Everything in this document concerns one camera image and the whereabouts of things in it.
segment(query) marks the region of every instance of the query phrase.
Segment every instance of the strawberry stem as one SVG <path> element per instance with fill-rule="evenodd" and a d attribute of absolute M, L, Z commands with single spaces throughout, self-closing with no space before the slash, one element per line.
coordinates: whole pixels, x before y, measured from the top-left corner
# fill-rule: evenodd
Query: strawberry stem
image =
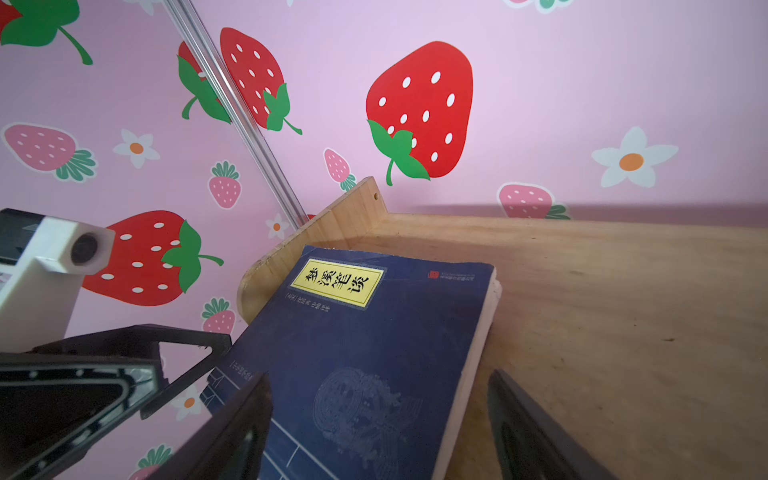
<path fill-rule="evenodd" d="M 192 105 L 194 105 L 195 101 L 197 101 L 197 97 L 192 97 L 192 100 L 190 100 L 189 103 L 184 105 L 184 109 L 181 111 L 181 117 L 184 120 L 190 119 L 190 109 L 192 108 Z"/>
<path fill-rule="evenodd" d="M 218 263 L 219 266 L 224 265 L 224 260 L 222 260 L 219 257 L 212 257 L 211 255 L 198 255 L 198 258 L 207 258 L 208 260 L 213 260 L 214 262 Z"/>
<path fill-rule="evenodd" d="M 389 166 L 386 169 L 386 184 L 392 186 L 392 165 L 395 163 L 395 159 L 389 161 Z"/>
<path fill-rule="evenodd" d="M 80 42 L 75 40 L 74 37 L 70 35 L 68 31 L 64 30 L 62 27 L 59 27 L 58 29 L 61 31 L 61 33 L 64 34 L 65 37 L 69 38 L 69 41 L 71 41 L 74 47 L 78 50 L 78 52 L 80 52 L 80 58 L 83 59 L 83 64 L 93 65 L 94 59 L 91 58 L 88 52 L 85 51 L 85 48 L 83 48 L 83 46 L 80 45 Z"/>
<path fill-rule="evenodd" d="M 285 122 L 288 124 L 288 126 L 289 126 L 289 127 L 291 127 L 291 128 L 293 129 L 293 131 L 295 131 L 295 132 L 296 132 L 296 133 L 298 133 L 299 135 L 301 135 L 301 134 L 302 134 L 301 128 L 296 128 L 296 127 L 294 127 L 294 126 L 293 126 L 293 125 L 291 125 L 291 124 L 290 124 L 290 122 L 289 122 L 287 119 L 285 119 L 285 118 L 283 119 L 283 121 L 285 121 Z"/>

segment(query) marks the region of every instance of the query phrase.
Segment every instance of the wooden shelf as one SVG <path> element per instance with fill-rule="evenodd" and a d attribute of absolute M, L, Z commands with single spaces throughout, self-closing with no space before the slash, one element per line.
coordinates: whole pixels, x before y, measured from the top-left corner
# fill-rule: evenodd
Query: wooden shelf
<path fill-rule="evenodd" d="M 765 478 L 768 230 L 390 214 L 366 178 L 248 270 L 244 319 L 306 244 L 496 266 L 446 478 L 501 478 L 497 368 L 619 478 Z"/>

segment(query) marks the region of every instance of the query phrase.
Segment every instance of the white plastic mount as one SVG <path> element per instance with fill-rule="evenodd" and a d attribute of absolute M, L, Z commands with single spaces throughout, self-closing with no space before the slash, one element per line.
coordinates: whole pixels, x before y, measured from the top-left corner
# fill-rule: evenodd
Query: white plastic mount
<path fill-rule="evenodd" d="M 75 263 L 72 247 L 90 234 L 98 242 L 89 261 Z M 0 290 L 0 352 L 27 352 L 64 338 L 86 275 L 107 266 L 114 231 L 87 223 L 44 217 Z"/>

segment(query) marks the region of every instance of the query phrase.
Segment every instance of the metal rod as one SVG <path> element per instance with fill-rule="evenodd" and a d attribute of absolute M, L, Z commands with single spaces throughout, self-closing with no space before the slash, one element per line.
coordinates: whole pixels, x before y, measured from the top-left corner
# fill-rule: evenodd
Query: metal rod
<path fill-rule="evenodd" d="M 304 209 L 293 192 L 277 159 L 266 144 L 263 135 L 246 107 L 240 92 L 234 87 L 234 81 L 226 65 L 219 56 L 213 41 L 203 26 L 190 0 L 164 0 L 166 10 L 173 19 L 181 37 L 189 46 L 200 68 L 214 88 L 234 125 L 243 137 L 246 147 L 253 155 L 270 189 L 280 202 L 293 228 L 299 229 L 307 222 Z"/>

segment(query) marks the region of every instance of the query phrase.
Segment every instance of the yellow title label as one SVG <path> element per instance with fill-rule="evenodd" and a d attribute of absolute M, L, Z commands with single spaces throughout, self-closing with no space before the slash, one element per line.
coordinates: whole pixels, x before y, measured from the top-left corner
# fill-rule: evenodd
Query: yellow title label
<path fill-rule="evenodd" d="M 310 258 L 290 285 L 350 305 L 365 308 L 384 270 Z"/>

